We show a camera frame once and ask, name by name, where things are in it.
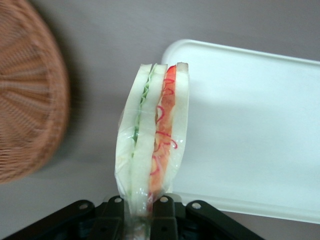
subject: tomato slice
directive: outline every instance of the tomato slice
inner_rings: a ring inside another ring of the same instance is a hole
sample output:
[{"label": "tomato slice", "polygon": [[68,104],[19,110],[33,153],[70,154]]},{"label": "tomato slice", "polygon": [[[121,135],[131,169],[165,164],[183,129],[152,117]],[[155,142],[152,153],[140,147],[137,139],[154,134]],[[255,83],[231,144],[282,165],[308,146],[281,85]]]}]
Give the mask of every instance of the tomato slice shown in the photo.
[{"label": "tomato slice", "polygon": [[176,65],[171,66],[164,76],[161,97],[155,116],[156,132],[149,179],[150,204],[162,190],[170,149],[171,147],[178,148],[178,144],[171,138],[174,106],[176,104],[176,71]]}]

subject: plastic wrap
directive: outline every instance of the plastic wrap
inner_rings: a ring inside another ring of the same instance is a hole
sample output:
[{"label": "plastic wrap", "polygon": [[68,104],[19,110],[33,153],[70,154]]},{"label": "plastic wrap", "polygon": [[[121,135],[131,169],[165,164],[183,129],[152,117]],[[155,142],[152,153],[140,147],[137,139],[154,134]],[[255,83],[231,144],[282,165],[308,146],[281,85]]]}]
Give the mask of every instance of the plastic wrap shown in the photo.
[{"label": "plastic wrap", "polygon": [[169,189],[181,164],[188,102],[186,63],[168,70],[166,65],[141,65],[119,124],[115,178],[131,226],[146,234],[152,205]]}]

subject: wicker basket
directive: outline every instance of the wicker basket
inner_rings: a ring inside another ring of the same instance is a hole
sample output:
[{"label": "wicker basket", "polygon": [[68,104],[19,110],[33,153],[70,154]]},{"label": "wicker basket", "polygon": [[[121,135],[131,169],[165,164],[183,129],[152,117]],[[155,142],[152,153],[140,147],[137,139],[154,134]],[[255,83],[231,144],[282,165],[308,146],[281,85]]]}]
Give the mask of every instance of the wicker basket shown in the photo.
[{"label": "wicker basket", "polygon": [[42,167],[69,115],[69,83],[59,49],[25,0],[0,0],[0,183]]}]

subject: gray wall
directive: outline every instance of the gray wall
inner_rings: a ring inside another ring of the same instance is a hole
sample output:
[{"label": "gray wall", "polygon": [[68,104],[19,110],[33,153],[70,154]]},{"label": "gray wall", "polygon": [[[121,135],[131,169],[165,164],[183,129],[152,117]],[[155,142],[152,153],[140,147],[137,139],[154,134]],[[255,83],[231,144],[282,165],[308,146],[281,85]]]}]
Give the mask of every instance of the gray wall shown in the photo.
[{"label": "gray wall", "polygon": [[[80,199],[117,194],[122,107],[141,63],[179,39],[320,61],[318,0],[31,0],[68,67],[71,120],[54,158],[0,185],[0,238]],[[268,240],[319,239],[320,226],[228,213]]]}]

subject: white tray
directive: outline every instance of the white tray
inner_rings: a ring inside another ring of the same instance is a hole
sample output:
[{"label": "white tray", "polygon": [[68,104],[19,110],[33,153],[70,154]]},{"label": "white tray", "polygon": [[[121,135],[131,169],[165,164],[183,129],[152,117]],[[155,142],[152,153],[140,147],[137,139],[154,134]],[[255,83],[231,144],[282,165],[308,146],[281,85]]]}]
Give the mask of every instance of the white tray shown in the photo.
[{"label": "white tray", "polygon": [[184,203],[320,224],[320,62],[180,40],[189,63]]}]

